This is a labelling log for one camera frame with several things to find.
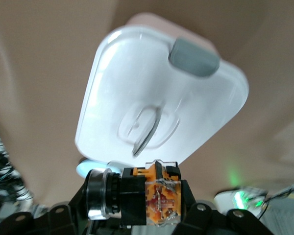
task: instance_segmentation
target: cable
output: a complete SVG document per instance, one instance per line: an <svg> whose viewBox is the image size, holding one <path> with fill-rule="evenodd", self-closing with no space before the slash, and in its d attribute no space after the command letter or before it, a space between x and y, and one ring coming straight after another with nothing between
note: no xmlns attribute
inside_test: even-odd
<svg viewBox="0 0 294 235"><path fill-rule="evenodd" d="M279 193L277 195L274 195L268 199L265 199L264 200L264 203L267 204L266 208L264 209L264 211L261 213L261 215L259 216L258 220L261 219L261 217L265 214L265 212L267 211L267 208L269 206L269 202L272 200L272 199L275 199L275 198L279 198L279 197L288 197L292 192L294 192L294 188L290 187L288 190L285 190L284 192L282 193Z"/></svg>
<svg viewBox="0 0 294 235"><path fill-rule="evenodd" d="M33 198L22 178L14 174L14 167L8 160L8 153L0 140L0 197L3 201L25 201Z"/></svg>
<svg viewBox="0 0 294 235"><path fill-rule="evenodd" d="M266 208L264 209L264 211L263 211L263 212L261 213L261 215L259 216L258 220L260 220L261 217L263 217L263 215L264 215L265 212L267 211L268 206L269 206L269 202L267 203L267 206L266 206Z"/></svg>
<svg viewBox="0 0 294 235"><path fill-rule="evenodd" d="M294 192L294 188L290 187L288 190L282 192L282 193L279 193L277 195L274 195L268 199L266 199L264 202L269 202L271 201L272 199L274 198L278 198L278 197L288 197L292 192Z"/></svg>

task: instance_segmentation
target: white plastic container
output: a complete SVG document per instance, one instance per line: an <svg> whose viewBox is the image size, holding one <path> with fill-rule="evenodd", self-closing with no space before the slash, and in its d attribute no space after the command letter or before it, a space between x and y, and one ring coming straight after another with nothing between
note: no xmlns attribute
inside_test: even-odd
<svg viewBox="0 0 294 235"><path fill-rule="evenodd" d="M240 69L220 59L215 73L196 76L172 64L175 43L135 25L101 42L75 137L82 155L135 166L155 159L181 163L242 108L248 83Z"/></svg>

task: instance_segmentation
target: beige fabric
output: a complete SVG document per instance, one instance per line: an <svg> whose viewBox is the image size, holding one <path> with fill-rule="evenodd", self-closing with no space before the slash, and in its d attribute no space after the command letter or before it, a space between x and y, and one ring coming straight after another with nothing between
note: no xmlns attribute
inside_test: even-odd
<svg viewBox="0 0 294 235"><path fill-rule="evenodd" d="M0 0L0 136L36 201L82 184L74 136L95 51L144 11L211 40L250 84L242 111L181 165L195 197L294 182L294 1Z"/></svg>

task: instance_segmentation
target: transparent plastic housing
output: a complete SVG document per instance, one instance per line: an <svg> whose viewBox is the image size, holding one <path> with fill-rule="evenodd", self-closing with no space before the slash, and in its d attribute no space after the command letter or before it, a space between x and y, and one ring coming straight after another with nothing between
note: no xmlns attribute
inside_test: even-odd
<svg viewBox="0 0 294 235"><path fill-rule="evenodd" d="M147 225L181 222L181 182L165 179L145 182Z"/></svg>
<svg viewBox="0 0 294 235"><path fill-rule="evenodd" d="M166 166L176 166L176 162L165 162L165 163L164 163L163 161L157 159L157 160L154 160L154 161L151 162L151 163L146 163L146 164L145 164L145 168L146 168L146 169L149 169L153 164L155 164L155 162L159 162L159 163L161 164L162 167L166 167Z"/></svg>

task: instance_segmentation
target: lid handle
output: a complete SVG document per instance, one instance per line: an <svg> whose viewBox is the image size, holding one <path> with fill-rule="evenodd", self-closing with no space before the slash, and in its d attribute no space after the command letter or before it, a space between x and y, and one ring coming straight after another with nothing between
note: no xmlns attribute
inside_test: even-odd
<svg viewBox="0 0 294 235"><path fill-rule="evenodd" d="M143 131L142 136L134 143L133 156L137 157L147 146L152 136L155 134L157 127L159 125L161 114L163 111L163 105L155 108L155 115L150 119L147 124L145 131Z"/></svg>

